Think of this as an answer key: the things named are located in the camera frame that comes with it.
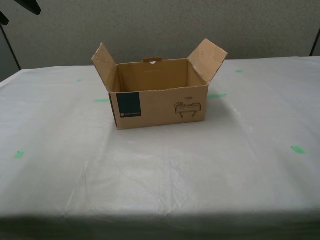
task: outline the white tablecloth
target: white tablecloth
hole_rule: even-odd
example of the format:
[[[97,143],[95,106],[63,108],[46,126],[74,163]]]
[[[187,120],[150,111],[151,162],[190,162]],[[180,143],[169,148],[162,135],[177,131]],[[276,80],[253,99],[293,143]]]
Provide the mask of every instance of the white tablecloth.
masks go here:
[[[204,122],[108,98],[94,66],[0,83],[0,237],[319,239],[320,57],[226,60]]]

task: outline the brown cardboard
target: brown cardboard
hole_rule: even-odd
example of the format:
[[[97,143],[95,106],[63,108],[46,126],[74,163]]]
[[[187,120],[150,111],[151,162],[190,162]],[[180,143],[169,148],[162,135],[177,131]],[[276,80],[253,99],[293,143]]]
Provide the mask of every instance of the brown cardboard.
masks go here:
[[[129,129],[204,121],[209,83],[227,54],[205,39],[188,58],[116,64],[101,44],[92,61],[117,128]]]

